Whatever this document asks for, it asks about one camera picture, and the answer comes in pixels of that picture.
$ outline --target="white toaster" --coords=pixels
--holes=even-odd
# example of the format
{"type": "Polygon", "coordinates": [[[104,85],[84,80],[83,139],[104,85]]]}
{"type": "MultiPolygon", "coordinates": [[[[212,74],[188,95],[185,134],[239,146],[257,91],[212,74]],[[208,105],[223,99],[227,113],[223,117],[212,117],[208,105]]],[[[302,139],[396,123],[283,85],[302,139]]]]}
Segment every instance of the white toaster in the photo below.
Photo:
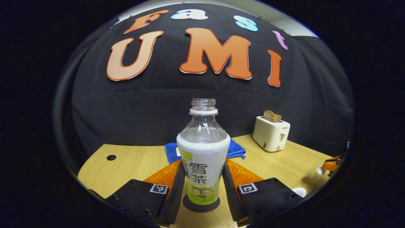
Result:
{"type": "Polygon", "coordinates": [[[273,123],[258,116],[254,125],[253,139],[266,151],[275,152],[284,149],[289,132],[290,124],[286,121],[273,123]]]}

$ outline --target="bottle neck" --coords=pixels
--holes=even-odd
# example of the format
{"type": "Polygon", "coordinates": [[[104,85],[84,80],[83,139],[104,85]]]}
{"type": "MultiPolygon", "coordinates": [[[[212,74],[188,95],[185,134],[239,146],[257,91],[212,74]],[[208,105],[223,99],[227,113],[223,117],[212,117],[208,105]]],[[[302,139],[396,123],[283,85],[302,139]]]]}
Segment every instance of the bottle neck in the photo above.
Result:
{"type": "Polygon", "coordinates": [[[197,115],[192,115],[193,121],[202,121],[202,122],[208,122],[208,121],[215,121],[215,116],[197,116],[197,115]]]}

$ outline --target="green label graphic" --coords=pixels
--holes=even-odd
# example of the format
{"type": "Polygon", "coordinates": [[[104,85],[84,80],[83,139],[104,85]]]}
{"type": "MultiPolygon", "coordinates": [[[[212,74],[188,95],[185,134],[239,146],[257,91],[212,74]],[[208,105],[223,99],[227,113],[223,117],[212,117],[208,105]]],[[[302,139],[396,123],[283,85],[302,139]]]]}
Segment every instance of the green label graphic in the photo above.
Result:
{"type": "Polygon", "coordinates": [[[190,161],[193,160],[193,157],[191,156],[191,153],[189,153],[189,152],[187,152],[187,151],[185,151],[185,150],[181,150],[181,151],[183,152],[183,157],[184,157],[185,159],[190,160],[190,161]]]}

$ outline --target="clear plastic bottle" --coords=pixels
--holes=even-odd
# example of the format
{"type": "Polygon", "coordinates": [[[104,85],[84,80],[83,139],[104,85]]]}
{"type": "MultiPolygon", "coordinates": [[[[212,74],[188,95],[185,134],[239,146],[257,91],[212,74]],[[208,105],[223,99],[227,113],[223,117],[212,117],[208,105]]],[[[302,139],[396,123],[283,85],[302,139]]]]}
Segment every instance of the clear plastic bottle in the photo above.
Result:
{"type": "Polygon", "coordinates": [[[230,137],[215,121],[215,99],[193,99],[192,120],[177,136],[187,181],[188,198],[196,204],[214,203],[230,137]]]}

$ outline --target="wooden table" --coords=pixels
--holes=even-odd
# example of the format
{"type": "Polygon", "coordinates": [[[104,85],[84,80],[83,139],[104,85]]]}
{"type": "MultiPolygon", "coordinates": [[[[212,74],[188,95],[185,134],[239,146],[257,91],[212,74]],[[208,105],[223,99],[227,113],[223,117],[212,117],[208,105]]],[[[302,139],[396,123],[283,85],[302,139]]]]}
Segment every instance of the wooden table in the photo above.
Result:
{"type": "MultiPolygon", "coordinates": [[[[321,187],[327,175],[320,176],[316,167],[323,164],[327,156],[291,141],[287,141],[283,150],[267,152],[252,138],[245,135],[232,138],[246,149],[246,159],[232,158],[232,161],[251,170],[258,176],[268,179],[276,177],[286,186],[293,189],[303,187],[307,194],[321,187]]],[[[164,146],[118,146],[104,144],[83,165],[78,180],[88,189],[107,198],[130,179],[143,181],[150,175],[168,165],[164,146]],[[109,155],[117,158],[106,159],[109,155]]],[[[187,194],[186,185],[183,196],[187,194]]],[[[180,204],[176,223],[173,228],[236,228],[232,220],[226,199],[223,180],[220,181],[221,204],[213,211],[196,213],[180,204]]]]}

